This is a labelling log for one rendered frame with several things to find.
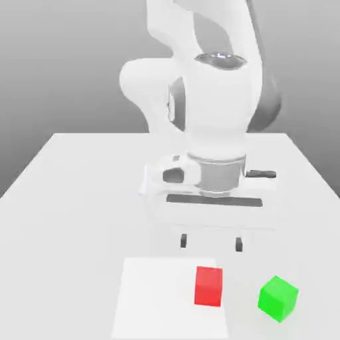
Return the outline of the small green cube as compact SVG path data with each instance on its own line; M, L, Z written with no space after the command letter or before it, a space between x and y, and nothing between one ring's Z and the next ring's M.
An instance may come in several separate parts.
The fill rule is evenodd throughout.
M278 276L260 289L258 308L281 323L295 308L299 290Z

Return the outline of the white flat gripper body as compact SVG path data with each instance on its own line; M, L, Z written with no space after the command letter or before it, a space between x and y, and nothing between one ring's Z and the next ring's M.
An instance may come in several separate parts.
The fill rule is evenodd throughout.
M169 193L142 186L148 217L158 225L185 228L274 229L277 218L275 185L251 185L225 198Z

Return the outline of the small red cube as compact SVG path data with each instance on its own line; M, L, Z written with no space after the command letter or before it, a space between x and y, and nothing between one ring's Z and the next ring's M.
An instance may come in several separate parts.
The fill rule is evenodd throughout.
M194 303L220 307L222 304L222 283L222 268L197 266Z

